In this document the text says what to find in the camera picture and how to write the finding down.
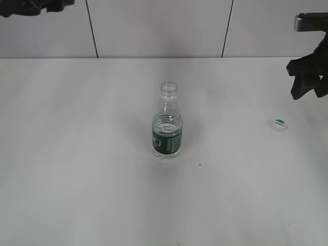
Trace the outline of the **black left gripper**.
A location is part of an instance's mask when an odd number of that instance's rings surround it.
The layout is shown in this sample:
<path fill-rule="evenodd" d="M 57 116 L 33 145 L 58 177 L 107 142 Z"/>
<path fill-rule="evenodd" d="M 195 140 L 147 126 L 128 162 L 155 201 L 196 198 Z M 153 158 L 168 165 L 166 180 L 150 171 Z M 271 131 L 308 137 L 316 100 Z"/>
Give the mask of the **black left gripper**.
<path fill-rule="evenodd" d="M 1 0 L 1 16 L 37 16 L 43 9 L 47 12 L 61 12 L 75 0 Z"/>

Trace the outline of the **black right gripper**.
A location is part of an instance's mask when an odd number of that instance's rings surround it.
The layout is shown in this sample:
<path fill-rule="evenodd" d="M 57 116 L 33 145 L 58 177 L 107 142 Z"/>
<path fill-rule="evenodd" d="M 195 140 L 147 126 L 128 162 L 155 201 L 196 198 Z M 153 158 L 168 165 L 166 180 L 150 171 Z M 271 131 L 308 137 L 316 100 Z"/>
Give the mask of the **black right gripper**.
<path fill-rule="evenodd" d="M 313 89 L 318 98 L 327 96 L 327 32 L 311 54 L 291 60 L 286 69 L 289 76 L 295 77 L 291 89 L 293 100 L 300 99 Z"/>

